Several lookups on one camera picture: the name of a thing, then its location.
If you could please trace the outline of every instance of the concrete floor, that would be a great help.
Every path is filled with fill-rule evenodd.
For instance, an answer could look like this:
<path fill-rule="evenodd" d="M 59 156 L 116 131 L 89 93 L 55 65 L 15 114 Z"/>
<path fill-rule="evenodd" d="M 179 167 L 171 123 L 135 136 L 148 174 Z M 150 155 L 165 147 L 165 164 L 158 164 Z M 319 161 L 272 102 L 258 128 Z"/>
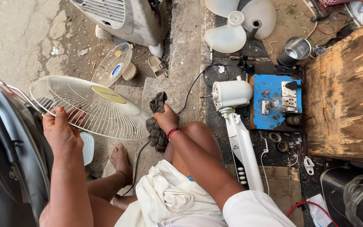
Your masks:
<path fill-rule="evenodd" d="M 166 0 L 172 32 L 166 38 L 165 54 L 161 59 L 169 65 L 169 78 L 154 78 L 148 63 L 151 54 L 147 47 L 136 45 L 132 62 L 138 75 L 131 81 L 120 78 L 112 89 L 148 109 L 149 94 L 166 91 L 169 103 L 179 111 L 185 102 L 189 87 L 201 66 L 201 7 L 200 0 Z M 91 80 L 94 71 L 109 50 L 116 46 L 111 38 L 97 39 L 95 24 L 83 15 L 69 0 L 0 0 L 0 78 L 26 94 L 33 81 L 46 75 L 69 75 Z M 53 47 L 58 54 L 51 55 Z M 88 49 L 84 56 L 78 51 Z M 180 122 L 203 120 L 205 114 L 199 101 L 201 79 L 193 87 Z M 101 177 L 114 172 L 108 157 L 113 146 L 120 142 L 129 154 L 129 163 L 135 168 L 136 156 L 146 140 L 120 141 L 93 135 L 96 141 L 93 162 L 86 171 Z M 163 158 L 147 146 L 138 163 L 137 181 L 149 168 Z"/>

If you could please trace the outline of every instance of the bare foot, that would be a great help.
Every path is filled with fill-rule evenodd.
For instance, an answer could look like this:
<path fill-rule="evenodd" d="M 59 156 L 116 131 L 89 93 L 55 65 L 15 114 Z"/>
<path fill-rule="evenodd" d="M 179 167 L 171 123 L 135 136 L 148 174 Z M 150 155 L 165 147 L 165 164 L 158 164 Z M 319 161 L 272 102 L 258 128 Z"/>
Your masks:
<path fill-rule="evenodd" d="M 130 203 L 137 201 L 136 195 L 120 196 L 115 195 L 112 199 L 113 205 L 119 209 L 126 210 Z"/>
<path fill-rule="evenodd" d="M 127 184 L 132 183 L 132 168 L 128 164 L 127 152 L 122 144 L 118 143 L 110 154 L 110 161 L 117 171 L 125 174 Z"/>

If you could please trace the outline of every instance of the air cooler vent grille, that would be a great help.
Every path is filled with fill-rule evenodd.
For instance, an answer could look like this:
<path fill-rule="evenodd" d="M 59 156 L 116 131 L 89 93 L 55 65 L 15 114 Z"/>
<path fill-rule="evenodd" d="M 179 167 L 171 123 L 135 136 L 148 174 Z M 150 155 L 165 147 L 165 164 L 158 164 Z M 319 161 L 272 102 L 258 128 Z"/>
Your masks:
<path fill-rule="evenodd" d="M 110 24 L 121 26 L 124 22 L 124 1 L 123 0 L 83 0 L 81 6 L 88 13 L 97 15 L 110 22 Z"/>

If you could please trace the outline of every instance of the knee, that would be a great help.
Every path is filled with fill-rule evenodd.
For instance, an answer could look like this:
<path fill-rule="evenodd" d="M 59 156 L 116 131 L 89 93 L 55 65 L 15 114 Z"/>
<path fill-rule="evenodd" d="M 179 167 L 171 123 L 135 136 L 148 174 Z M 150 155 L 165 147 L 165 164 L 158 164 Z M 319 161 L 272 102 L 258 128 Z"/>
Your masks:
<path fill-rule="evenodd" d="M 186 133 L 209 130 L 209 127 L 201 121 L 190 121 L 181 127 Z"/>

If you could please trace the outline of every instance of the hand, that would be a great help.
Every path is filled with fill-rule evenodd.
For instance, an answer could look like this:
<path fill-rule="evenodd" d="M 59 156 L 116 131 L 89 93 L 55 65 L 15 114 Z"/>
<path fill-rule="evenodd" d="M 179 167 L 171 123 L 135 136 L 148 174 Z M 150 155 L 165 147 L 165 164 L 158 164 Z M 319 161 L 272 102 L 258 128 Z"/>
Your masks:
<path fill-rule="evenodd" d="M 163 105 L 163 113 L 155 113 L 154 118 L 158 121 L 160 128 L 168 134 L 170 130 L 179 127 L 179 119 L 168 104 Z"/>
<path fill-rule="evenodd" d="M 44 136 L 50 144 L 54 157 L 72 152 L 82 152 L 83 141 L 79 130 L 68 124 L 67 119 L 75 124 L 82 124 L 85 113 L 80 112 L 80 106 L 73 107 L 67 113 L 61 107 L 56 108 L 56 116 L 46 113 L 43 117 Z"/>

